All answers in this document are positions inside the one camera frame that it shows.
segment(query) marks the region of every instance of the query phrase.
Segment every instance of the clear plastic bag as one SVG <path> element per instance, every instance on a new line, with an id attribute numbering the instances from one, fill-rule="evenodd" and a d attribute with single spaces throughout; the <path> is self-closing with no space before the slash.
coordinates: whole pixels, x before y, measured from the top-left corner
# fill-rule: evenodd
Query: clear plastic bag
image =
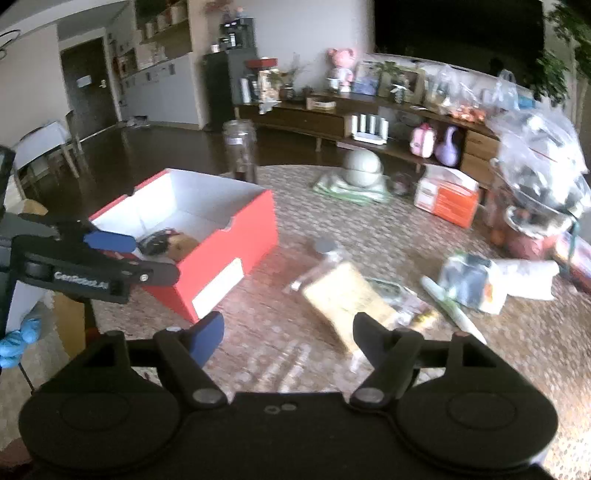
<path id="1" fill-rule="evenodd" d="M 455 98 L 450 101 L 450 114 L 453 118 L 466 122 L 484 122 L 486 111 L 480 107 L 480 102 L 471 88 L 460 82 L 460 88 Z"/>
<path id="2" fill-rule="evenodd" d="M 519 110 L 517 81 L 513 72 L 509 70 L 501 71 L 501 74 L 496 80 L 492 103 L 497 113 Z"/>
<path id="3" fill-rule="evenodd" d="M 447 115 L 453 110 L 453 102 L 460 92 L 460 82 L 456 71 L 449 65 L 439 70 L 431 83 L 425 98 L 425 107 L 440 115 Z"/>
<path id="4" fill-rule="evenodd" d="M 486 124 L 501 139 L 497 166 L 518 204 L 535 213 L 577 218 L 591 206 L 579 139 L 561 112 L 512 111 Z"/>

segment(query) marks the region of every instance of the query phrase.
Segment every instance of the blue glove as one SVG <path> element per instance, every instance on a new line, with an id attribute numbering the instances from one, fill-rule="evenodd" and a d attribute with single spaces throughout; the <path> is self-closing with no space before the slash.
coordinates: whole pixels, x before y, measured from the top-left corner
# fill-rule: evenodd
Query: blue glove
<path id="1" fill-rule="evenodd" d="M 0 368 L 17 366 L 27 347 L 39 340 L 41 335 L 41 320 L 37 318 L 25 319 L 20 330 L 10 332 L 0 340 Z"/>

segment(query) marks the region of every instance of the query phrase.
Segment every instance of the round table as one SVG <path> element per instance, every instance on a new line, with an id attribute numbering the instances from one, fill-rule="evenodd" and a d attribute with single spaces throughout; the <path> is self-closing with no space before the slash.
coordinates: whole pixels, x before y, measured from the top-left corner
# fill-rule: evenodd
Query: round table
<path id="1" fill-rule="evenodd" d="M 354 364 L 339 341 L 298 293 L 285 293 L 310 259 L 311 238 L 328 236 L 349 251 L 363 275 L 399 282 L 432 303 L 422 275 L 437 279 L 444 260 L 461 249 L 488 258 L 500 251 L 487 243 L 478 220 L 464 230 L 416 208 L 411 198 L 358 206 L 314 193 L 326 167 L 259 169 L 259 183 L 274 192 L 280 244 L 218 305 L 226 319 L 221 347 L 206 371 L 228 394 L 235 391 L 317 391 L 350 394 L 371 372 Z M 544 466 L 561 479 L 591 475 L 591 299 L 554 279 L 554 301 L 508 297 L 500 315 L 467 311 L 488 345 L 552 400 L 558 435 Z M 101 331 L 123 330 L 149 338 L 187 322 L 143 290 L 126 306 L 95 303 Z M 446 319 L 425 332 L 449 340 Z"/>

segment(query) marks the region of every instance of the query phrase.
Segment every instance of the white label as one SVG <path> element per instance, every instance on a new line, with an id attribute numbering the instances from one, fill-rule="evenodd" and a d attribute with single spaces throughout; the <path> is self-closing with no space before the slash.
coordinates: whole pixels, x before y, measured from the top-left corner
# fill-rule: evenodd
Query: white label
<path id="1" fill-rule="evenodd" d="M 197 316 L 205 317 L 243 278 L 242 260 L 235 258 L 193 299 Z"/>
<path id="2" fill-rule="evenodd" d="M 86 85 L 90 85 L 92 83 L 92 78 L 90 75 L 86 75 L 85 77 L 81 77 L 76 80 L 76 85 L 78 88 L 85 87 Z"/>
<path id="3" fill-rule="evenodd" d="M 414 204 L 423 210 L 432 212 L 435 208 L 435 201 L 438 193 L 439 188 L 437 185 L 423 180 L 418 184 L 417 193 L 414 197 Z"/>

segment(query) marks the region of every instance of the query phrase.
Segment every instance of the green cloth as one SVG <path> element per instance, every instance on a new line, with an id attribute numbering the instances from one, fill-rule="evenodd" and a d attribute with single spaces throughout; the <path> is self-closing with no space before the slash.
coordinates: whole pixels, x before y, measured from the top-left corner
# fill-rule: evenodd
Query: green cloth
<path id="1" fill-rule="evenodd" d="M 373 202 L 388 203 L 392 199 L 391 193 L 386 188 L 386 177 L 384 176 L 371 187 L 362 189 L 349 185 L 336 174 L 325 173 L 312 189 L 322 195 L 347 200 L 357 205 L 367 205 Z"/>

